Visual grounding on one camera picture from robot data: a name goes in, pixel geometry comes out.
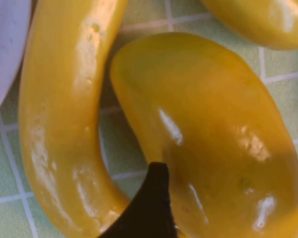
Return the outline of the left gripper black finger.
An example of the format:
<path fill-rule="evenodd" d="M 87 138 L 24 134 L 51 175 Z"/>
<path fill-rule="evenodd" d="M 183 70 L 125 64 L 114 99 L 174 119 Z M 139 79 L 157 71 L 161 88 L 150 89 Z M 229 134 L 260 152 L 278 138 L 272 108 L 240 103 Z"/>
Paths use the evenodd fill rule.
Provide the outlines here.
<path fill-rule="evenodd" d="M 122 215 L 102 238 L 176 238 L 165 163 L 152 162 L 145 180 Z"/>

